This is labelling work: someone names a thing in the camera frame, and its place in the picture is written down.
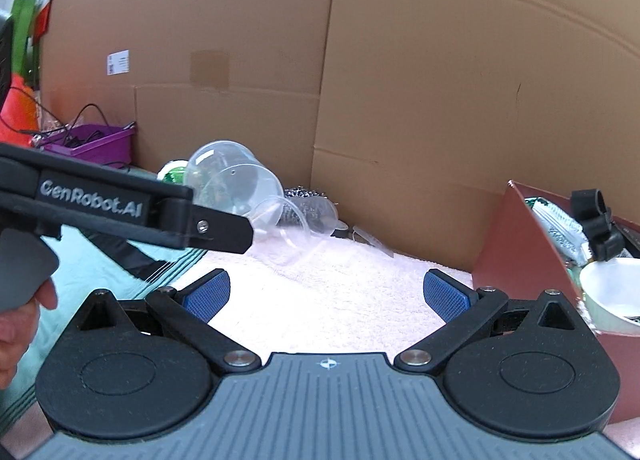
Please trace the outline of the person's left hand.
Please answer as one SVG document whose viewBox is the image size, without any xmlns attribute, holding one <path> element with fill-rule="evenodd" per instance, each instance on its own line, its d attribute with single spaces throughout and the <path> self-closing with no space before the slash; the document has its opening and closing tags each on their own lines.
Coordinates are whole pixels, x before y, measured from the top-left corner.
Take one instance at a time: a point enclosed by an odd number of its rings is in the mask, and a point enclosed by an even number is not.
<svg viewBox="0 0 640 460">
<path fill-rule="evenodd" d="M 5 390 L 15 378 L 17 365 L 36 335 L 40 308 L 55 310 L 58 295 L 51 279 L 45 281 L 24 305 L 1 313 L 0 374 Z"/>
</svg>

